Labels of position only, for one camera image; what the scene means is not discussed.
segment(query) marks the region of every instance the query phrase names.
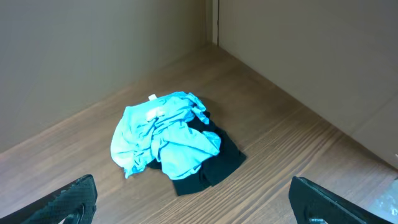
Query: beige panel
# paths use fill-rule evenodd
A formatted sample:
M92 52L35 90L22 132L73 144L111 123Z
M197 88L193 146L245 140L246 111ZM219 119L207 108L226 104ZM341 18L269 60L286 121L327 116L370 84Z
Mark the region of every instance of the beige panel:
M353 137L380 158L398 167L398 95L355 131Z
M221 0L220 45L351 134L398 90L398 2Z
M201 0L1 1L0 152L203 45L204 8Z

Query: white wall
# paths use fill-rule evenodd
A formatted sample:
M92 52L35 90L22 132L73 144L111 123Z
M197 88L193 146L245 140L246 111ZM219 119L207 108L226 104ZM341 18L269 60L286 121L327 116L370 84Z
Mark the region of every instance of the white wall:
M398 167L398 2L220 0L220 46Z
M201 0L0 1L0 152L205 39Z

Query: light blue cloth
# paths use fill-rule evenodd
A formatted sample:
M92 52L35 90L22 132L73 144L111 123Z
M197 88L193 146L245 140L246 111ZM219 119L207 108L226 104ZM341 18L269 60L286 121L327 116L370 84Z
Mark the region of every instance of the light blue cloth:
M162 163L170 179L184 179L198 172L201 163L220 152L215 133L189 128L197 116L205 124L206 107L192 93L176 92L128 106L114 132L111 156L124 168L125 178L142 172L152 160Z

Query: black garment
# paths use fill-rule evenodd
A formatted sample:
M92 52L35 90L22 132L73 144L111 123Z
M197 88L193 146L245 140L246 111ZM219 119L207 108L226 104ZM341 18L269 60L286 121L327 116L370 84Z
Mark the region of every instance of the black garment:
M246 156L238 150L235 143L228 137L227 133L217 127L214 122L204 124L195 117L188 122L188 127L197 131L211 131L221 138L220 153L202 162L200 170L181 180L173 180L174 188L178 196L193 194L214 186L232 174L246 159ZM152 169L162 169L162 164L153 160L147 164Z

